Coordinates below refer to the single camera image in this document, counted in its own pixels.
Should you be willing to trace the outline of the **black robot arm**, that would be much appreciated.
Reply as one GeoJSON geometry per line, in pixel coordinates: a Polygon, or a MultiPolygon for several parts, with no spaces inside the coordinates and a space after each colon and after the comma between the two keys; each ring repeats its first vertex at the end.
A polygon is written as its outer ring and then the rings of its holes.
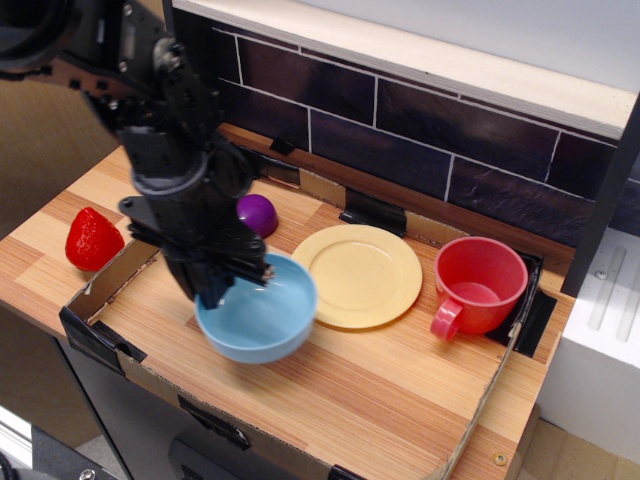
{"type": "Polygon", "coordinates": [[[238,217],[253,170],[219,132],[219,95],[185,47],[137,1],[5,1],[1,76],[82,92],[124,147],[134,238],[160,248],[190,299],[218,305],[237,279],[272,277],[263,240],[238,217]]]}

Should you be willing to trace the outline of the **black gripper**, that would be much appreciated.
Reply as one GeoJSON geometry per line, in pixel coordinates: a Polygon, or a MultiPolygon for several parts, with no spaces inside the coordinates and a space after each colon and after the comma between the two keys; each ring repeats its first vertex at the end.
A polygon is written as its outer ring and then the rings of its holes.
{"type": "Polygon", "coordinates": [[[179,184],[138,183],[137,196],[120,201],[132,235],[160,247],[185,295],[216,309],[240,278],[259,285],[274,277],[261,237],[236,207],[253,181],[251,172],[199,174],[179,184]]]}

